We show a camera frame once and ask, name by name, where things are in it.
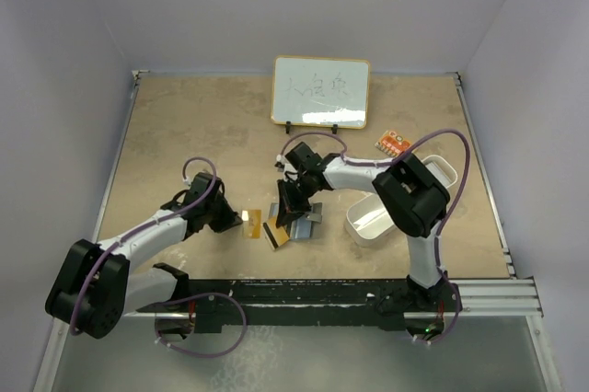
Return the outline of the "grey card holder wallet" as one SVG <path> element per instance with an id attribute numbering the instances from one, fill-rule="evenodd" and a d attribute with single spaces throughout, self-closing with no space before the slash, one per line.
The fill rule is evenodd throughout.
<path id="1" fill-rule="evenodd" d="M 285 231 L 293 241 L 302 241 L 312 239 L 318 231 L 318 226 L 322 223 L 323 203 L 315 202 L 309 213 L 296 219 L 288 226 Z"/>

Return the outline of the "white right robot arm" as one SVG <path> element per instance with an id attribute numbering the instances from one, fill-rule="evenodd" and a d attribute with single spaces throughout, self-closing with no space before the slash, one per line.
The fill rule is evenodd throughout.
<path id="1" fill-rule="evenodd" d="M 450 194 L 422 161 L 406 153 L 388 165 L 325 156 L 300 142 L 284 156 L 294 172 L 277 181 L 279 202 L 275 225 L 286 226 L 311 211 L 310 199 L 323 190 L 358 190 L 378 196 L 394 226 L 407 237 L 410 253 L 410 302 L 430 310 L 442 299 L 438 228 Z"/>

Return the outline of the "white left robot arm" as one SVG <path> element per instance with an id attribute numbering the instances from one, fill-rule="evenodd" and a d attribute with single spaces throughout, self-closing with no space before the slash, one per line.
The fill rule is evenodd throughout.
<path id="1" fill-rule="evenodd" d="M 186 190 L 134 229 L 98 243 L 76 241 L 48 294 L 45 312 L 69 324 L 75 335 L 101 339 L 129 309 L 129 285 L 139 284 L 134 270 L 205 227 L 220 234 L 241 224 L 225 197 L 224 182 L 200 172 Z"/>

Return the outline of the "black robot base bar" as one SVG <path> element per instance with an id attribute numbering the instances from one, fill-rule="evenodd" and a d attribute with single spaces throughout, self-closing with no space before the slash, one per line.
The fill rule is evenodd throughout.
<path id="1" fill-rule="evenodd" d="M 445 314 L 462 309 L 456 284 L 442 279 L 423 289 L 404 279 L 192 279 L 165 265 L 178 284 L 168 300 L 152 301 L 144 313 L 159 317 L 192 312 L 195 332 L 224 326 L 370 327 L 427 334 L 444 328 Z"/>

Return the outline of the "white box with cards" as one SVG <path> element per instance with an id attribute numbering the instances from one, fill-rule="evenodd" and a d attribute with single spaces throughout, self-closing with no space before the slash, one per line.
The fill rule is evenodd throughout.
<path id="1" fill-rule="evenodd" d="M 458 174 L 452 165 L 443 157 L 430 155 L 422 160 L 422 163 L 428 170 L 444 185 L 446 189 L 454 186 L 458 179 Z"/>

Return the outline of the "small whiteboard with writing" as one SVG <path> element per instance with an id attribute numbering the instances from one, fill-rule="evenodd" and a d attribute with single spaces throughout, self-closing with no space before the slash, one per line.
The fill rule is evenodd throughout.
<path id="1" fill-rule="evenodd" d="M 293 126 L 362 129 L 371 64 L 362 59 L 281 55 L 273 63 L 271 120 Z"/>

